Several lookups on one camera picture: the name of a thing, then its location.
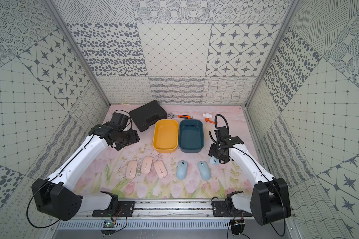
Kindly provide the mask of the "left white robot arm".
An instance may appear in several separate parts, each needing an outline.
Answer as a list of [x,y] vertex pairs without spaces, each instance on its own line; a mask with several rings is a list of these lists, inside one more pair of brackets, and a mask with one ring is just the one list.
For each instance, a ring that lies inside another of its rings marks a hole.
[[94,217],[114,217],[119,214],[118,196],[101,191],[97,195],[80,196],[73,192],[82,174],[107,147],[121,150],[139,142],[134,129],[123,131],[119,126],[98,124],[76,152],[47,179],[37,179],[32,185],[36,209],[62,221],[76,214],[92,212]]

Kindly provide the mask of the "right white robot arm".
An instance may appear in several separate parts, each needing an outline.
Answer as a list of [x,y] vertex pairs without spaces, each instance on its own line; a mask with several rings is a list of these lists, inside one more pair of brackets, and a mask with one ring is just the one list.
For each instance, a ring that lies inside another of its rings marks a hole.
[[258,163],[238,136],[212,143],[209,156],[235,162],[252,187],[250,196],[238,191],[226,195],[225,204],[229,213],[247,212],[260,225],[291,216],[288,184],[282,178],[275,178]]

